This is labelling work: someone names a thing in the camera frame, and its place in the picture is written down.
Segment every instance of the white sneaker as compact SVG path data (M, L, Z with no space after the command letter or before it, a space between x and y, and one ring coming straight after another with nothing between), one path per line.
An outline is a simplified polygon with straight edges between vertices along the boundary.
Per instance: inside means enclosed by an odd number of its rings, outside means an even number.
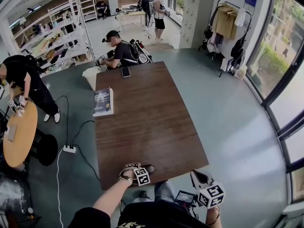
M58 123L58 122L59 122L59 120L60 120L60 113L59 113L59 109L58 109L58 113L56 113L56 114L54 115L54 119L55 119L55 122L56 122L56 123Z
M44 122L47 122L49 117L50 117L50 115L46 114L46 116L44 117Z

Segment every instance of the trash bin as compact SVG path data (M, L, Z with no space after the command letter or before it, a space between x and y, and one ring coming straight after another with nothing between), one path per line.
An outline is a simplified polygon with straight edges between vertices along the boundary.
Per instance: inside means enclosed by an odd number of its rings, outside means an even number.
M96 90L96 75L100 73L100 67L94 66L88 68L85 72L82 73L82 77L85 77L90 84L91 88Z

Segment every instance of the white pillar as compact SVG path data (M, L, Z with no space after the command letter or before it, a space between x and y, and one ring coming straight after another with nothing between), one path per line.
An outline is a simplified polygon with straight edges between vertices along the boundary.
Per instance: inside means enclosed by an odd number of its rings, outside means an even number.
M13 33L11 32L10 24L7 18L0 20L0 35L9 54L11 56L19 54L19 47L14 39Z

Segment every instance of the black cap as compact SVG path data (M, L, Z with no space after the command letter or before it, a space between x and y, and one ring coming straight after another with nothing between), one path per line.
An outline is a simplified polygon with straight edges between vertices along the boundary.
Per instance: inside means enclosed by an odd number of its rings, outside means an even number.
M115 37L115 36L120 37L119 32L116 30L111 30L109 33L107 33L107 35L103 39L103 42L111 42L111 37Z

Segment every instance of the black shoe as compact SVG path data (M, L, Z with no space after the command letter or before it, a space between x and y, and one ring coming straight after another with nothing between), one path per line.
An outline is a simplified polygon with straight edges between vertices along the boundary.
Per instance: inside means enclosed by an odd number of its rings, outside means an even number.
M149 199L149 200L151 199L146 191L141 191L141 193L139 194L139 197L143 198L143 199Z

